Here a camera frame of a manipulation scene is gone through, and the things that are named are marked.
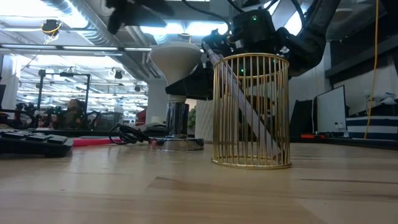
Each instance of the wire pencil holder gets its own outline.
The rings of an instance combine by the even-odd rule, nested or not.
[[[233,55],[214,64],[213,163],[291,166],[288,67],[272,54]]]

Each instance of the orange object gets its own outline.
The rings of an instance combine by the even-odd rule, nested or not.
[[[316,136],[316,135],[314,135],[314,134],[302,134],[302,135],[301,135],[301,138],[304,138],[304,139],[315,139],[315,138],[324,139],[325,136],[324,136],[324,135],[318,135],[318,136]]]

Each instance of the wooden tabletop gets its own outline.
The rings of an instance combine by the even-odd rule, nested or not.
[[[292,144],[291,169],[204,151],[75,148],[0,158],[0,223],[398,223],[398,151]]]

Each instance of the yellow cable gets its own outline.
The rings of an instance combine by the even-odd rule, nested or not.
[[[371,93],[371,102],[369,105],[369,116],[368,116],[368,124],[366,125],[366,131],[364,138],[366,139],[368,136],[369,125],[371,124],[371,116],[372,116],[372,102],[373,102],[373,94],[374,94],[374,86],[376,84],[376,71],[377,71],[377,47],[379,45],[378,42],[378,33],[379,33],[379,0],[376,0],[376,28],[374,34],[374,68],[373,68],[373,84],[372,84],[372,93]]]
[[[50,39],[54,36],[55,32],[51,34],[51,37],[44,42],[44,45],[47,45],[50,42]]]
[[[50,31],[45,31],[45,30],[43,30],[43,26],[44,26],[44,24],[42,24],[42,31],[43,31],[44,33],[46,33],[46,34],[50,34],[50,33],[53,33],[53,32],[55,32],[55,31],[59,30],[59,29],[61,28],[61,26],[62,26],[62,22],[60,23],[60,25],[59,25],[57,28],[55,28],[54,30],[50,30]]]

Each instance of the blue and white striped object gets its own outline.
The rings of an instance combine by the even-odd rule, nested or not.
[[[368,117],[346,118],[348,134],[351,138],[363,139]],[[398,141],[398,116],[372,116],[368,139]]]

